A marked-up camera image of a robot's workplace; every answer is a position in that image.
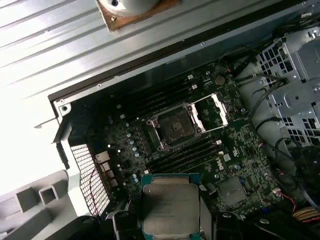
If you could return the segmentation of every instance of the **green circuit board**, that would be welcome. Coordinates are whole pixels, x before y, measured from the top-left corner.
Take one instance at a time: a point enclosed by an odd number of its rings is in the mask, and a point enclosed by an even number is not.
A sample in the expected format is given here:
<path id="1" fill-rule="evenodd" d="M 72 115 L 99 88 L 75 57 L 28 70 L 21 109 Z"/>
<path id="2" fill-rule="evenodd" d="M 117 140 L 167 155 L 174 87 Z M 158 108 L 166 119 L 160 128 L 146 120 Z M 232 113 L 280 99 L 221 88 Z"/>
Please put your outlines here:
<path id="1" fill-rule="evenodd" d="M 200 189 L 220 211 L 245 216 L 279 200 L 225 66 L 210 63 L 112 103 L 99 138 L 122 191 L 140 190 L 146 173 L 199 173 Z"/>

